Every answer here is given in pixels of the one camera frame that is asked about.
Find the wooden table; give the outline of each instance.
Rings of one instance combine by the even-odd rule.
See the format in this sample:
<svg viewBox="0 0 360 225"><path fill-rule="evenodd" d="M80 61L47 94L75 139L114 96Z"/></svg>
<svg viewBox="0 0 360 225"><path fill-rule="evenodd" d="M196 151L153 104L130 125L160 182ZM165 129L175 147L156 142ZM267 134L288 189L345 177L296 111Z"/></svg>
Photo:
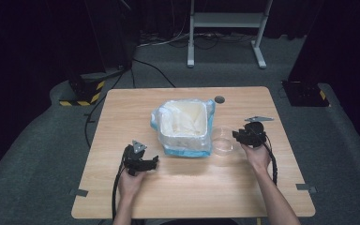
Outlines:
<svg viewBox="0 0 360 225"><path fill-rule="evenodd" d="M96 135L86 161L72 209L75 218L111 218L113 180L125 147L137 140L147 145L144 159L158 155L156 171L146 176L133 210L134 218L255 218L265 217L263 197L248 164L237 145L232 154L212 154L206 158L165 156L157 133L150 127L151 111L166 100L179 98L213 99L225 97L216 105L214 127L237 130L255 115L274 117L263 122L277 159L278 188L296 215L311 217L315 208L304 184L293 150L278 112L265 87L208 87L115 89L109 91L98 122Z"/></svg>

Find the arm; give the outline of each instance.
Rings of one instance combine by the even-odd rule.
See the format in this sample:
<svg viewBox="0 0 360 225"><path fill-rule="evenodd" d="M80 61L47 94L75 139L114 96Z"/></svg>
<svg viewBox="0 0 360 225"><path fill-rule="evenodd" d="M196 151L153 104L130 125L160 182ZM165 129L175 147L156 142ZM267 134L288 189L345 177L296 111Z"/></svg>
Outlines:
<svg viewBox="0 0 360 225"><path fill-rule="evenodd" d="M140 172L137 176L129 175L126 170L122 172L119 179L119 193L121 199L119 200L116 217L112 225L125 225L131 223L133 201L139 192L145 175L146 172Z"/></svg>
<svg viewBox="0 0 360 225"><path fill-rule="evenodd" d="M270 224L300 224L291 206L268 174L267 167L271 159L265 147L262 145L252 149L244 144L241 145L247 153L247 160L250 162L259 183Z"/></svg>

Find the person's right arm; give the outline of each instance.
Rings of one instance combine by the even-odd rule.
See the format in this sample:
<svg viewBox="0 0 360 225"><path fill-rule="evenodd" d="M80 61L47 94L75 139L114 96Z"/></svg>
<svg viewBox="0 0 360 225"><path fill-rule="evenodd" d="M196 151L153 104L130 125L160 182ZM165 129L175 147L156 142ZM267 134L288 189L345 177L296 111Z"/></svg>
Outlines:
<svg viewBox="0 0 360 225"><path fill-rule="evenodd" d="M241 145L247 153L247 160L252 166L259 183L270 224L300 224L288 201L283 197L268 174L267 168L271 159L265 147L262 145L258 148L250 148L247 145Z"/></svg>

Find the person's right hand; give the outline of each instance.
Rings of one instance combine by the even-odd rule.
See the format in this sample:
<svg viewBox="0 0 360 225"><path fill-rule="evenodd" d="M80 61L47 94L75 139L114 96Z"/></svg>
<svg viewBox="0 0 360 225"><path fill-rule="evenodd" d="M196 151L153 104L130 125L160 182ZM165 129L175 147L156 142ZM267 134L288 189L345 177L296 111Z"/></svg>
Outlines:
<svg viewBox="0 0 360 225"><path fill-rule="evenodd" d="M267 171L271 158L268 155L268 151L263 144L255 148L251 148L242 143L241 146L245 150L245 153L247 153L247 160L249 161L255 172L260 170Z"/></svg>

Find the clear plastic bag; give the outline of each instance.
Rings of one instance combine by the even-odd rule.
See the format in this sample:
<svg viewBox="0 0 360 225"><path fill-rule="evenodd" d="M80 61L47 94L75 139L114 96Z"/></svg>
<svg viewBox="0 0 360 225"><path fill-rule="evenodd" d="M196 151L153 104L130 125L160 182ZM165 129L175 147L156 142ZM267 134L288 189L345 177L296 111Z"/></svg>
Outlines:
<svg viewBox="0 0 360 225"><path fill-rule="evenodd" d="M157 131L165 154L190 158L210 156L215 107L213 100L178 99L154 109L151 127Z"/></svg>

